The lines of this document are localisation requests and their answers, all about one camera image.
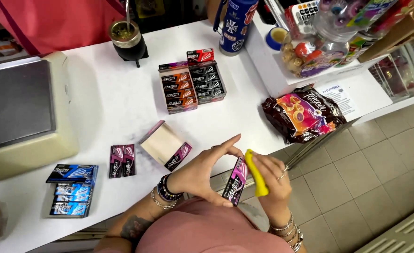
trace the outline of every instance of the silver bangle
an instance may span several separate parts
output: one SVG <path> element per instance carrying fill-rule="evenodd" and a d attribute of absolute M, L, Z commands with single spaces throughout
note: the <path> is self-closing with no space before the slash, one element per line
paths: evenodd
<path fill-rule="evenodd" d="M 166 209 L 171 209 L 171 208 L 175 207 L 176 204 L 177 204 L 177 201 L 175 201 L 174 203 L 171 203 L 169 205 L 164 205 L 164 204 L 160 203 L 158 200 L 155 199 L 154 189 L 152 189 L 152 191 L 151 191 L 151 198 L 154 200 L 155 204 L 157 204 L 159 207 L 161 207 L 165 210 Z"/>
<path fill-rule="evenodd" d="M 297 229 L 297 226 L 296 226 L 296 224 L 294 224 L 294 226 L 293 226 L 293 228 L 288 232 L 288 233 L 286 233 L 286 234 L 282 234 L 281 235 L 281 237 L 287 237 L 287 236 L 289 236 L 290 234 L 292 234 L 295 230 Z"/>
<path fill-rule="evenodd" d="M 296 244 L 294 244 L 293 246 L 291 246 L 291 248 L 293 249 L 294 253 L 298 252 L 300 250 L 300 247 L 302 246 L 302 241 L 304 240 L 304 234 L 303 233 L 298 233 L 298 241 Z"/>
<path fill-rule="evenodd" d="M 284 227 L 281 228 L 275 228 L 273 226 L 271 226 L 271 224 L 269 224 L 269 226 L 274 229 L 275 231 L 283 231 L 283 230 L 287 230 L 291 225 L 293 225 L 293 213 L 290 211 L 289 214 L 291 215 L 289 217 L 289 222 L 288 224 L 286 224 Z"/>
<path fill-rule="evenodd" d="M 296 238 L 296 235 L 298 235 L 300 233 L 300 229 L 298 227 L 296 227 L 296 234 L 293 236 L 293 238 L 291 238 L 291 240 L 286 241 L 286 243 L 290 244 L 293 242 L 294 238 Z"/>

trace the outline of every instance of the forearm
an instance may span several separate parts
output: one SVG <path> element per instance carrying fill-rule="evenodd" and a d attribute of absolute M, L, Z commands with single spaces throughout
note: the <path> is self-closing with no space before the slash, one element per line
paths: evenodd
<path fill-rule="evenodd" d="M 155 188 L 154 194 L 158 202 L 167 204 L 159 197 Z M 103 239 L 100 240 L 94 252 L 102 249 L 115 249 L 123 253 L 132 253 L 132 249 L 135 249 L 152 223 L 168 211 L 169 209 L 165 210 L 159 207 L 151 198 L 151 195 L 147 194 L 118 218 Z"/>
<path fill-rule="evenodd" d="M 291 213 L 289 211 L 289 208 L 286 208 L 285 210 L 278 212 L 277 215 L 268 215 L 268 218 L 269 218 L 269 223 L 271 224 L 272 227 L 281 228 L 281 227 L 285 227 L 289 223 L 289 220 L 291 218 Z M 293 229 L 294 224 L 295 223 L 293 222 L 289 227 L 287 227 L 282 232 L 283 234 L 287 234 L 290 231 L 293 231 L 290 235 L 287 235 L 286 237 L 281 236 L 281 238 L 285 240 L 286 242 L 288 242 L 290 246 L 293 246 L 299 240 L 298 238 L 299 235 L 296 233 L 296 230 Z M 268 230 L 268 233 L 273 233 L 279 236 L 277 233 L 274 233 L 274 231 L 271 231 L 271 229 Z M 301 248 L 299 249 L 297 253 L 306 253 L 306 252 L 307 250 L 305 249 L 304 244 L 302 244 Z"/>

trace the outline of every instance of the woman's right hand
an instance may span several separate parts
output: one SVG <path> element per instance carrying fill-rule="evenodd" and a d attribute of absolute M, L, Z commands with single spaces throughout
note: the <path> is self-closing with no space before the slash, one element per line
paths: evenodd
<path fill-rule="evenodd" d="M 271 225 L 273 227 L 283 227 L 289 221 L 288 203 L 292 191 L 287 171 L 278 180 L 284 173 L 285 165 L 274 157 L 255 152 L 253 153 L 252 161 L 269 188 L 268 195 L 259 197 L 260 204 L 268 216 Z"/>

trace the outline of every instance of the beaded bracelet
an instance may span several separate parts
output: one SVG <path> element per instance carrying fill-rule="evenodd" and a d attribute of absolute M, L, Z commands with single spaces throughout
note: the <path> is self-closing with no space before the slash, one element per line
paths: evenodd
<path fill-rule="evenodd" d="M 176 201 L 179 198 L 182 197 L 183 193 L 172 193 L 168 190 L 168 187 L 166 185 L 167 181 L 168 181 L 168 177 L 170 174 L 168 175 L 164 175 L 161 179 L 160 182 L 157 185 L 157 193 L 158 195 L 163 198 L 164 200 L 170 202 L 170 201 Z"/>

